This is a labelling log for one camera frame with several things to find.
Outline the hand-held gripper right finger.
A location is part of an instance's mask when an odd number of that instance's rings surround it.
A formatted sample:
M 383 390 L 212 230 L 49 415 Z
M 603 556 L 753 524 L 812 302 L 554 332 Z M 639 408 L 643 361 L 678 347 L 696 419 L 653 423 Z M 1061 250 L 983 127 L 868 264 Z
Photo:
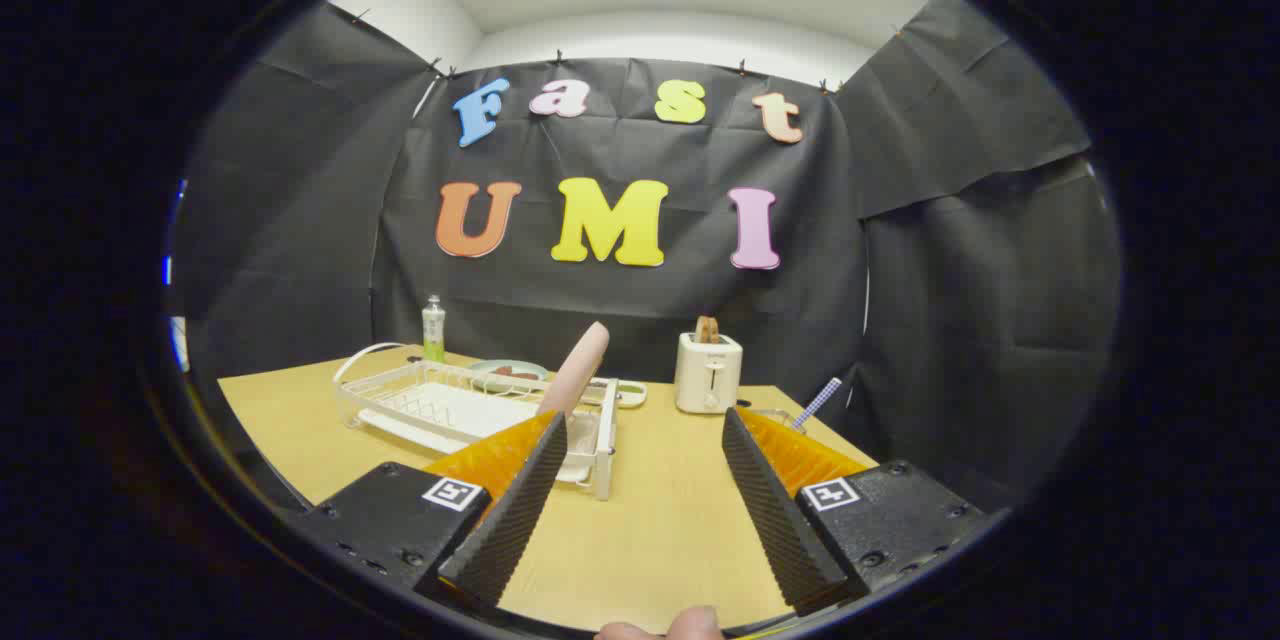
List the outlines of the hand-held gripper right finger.
M 915 465 L 860 463 L 753 410 L 727 412 L 722 449 L 781 595 L 800 616 L 900 585 L 991 524 Z

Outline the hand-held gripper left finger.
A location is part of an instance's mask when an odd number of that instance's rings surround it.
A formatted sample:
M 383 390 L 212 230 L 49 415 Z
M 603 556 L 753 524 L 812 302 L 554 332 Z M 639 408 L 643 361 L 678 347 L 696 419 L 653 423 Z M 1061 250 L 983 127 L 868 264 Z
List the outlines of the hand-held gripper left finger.
M 307 541 L 396 593 L 499 603 L 567 454 L 561 412 L 416 470 L 384 462 L 291 520 Z

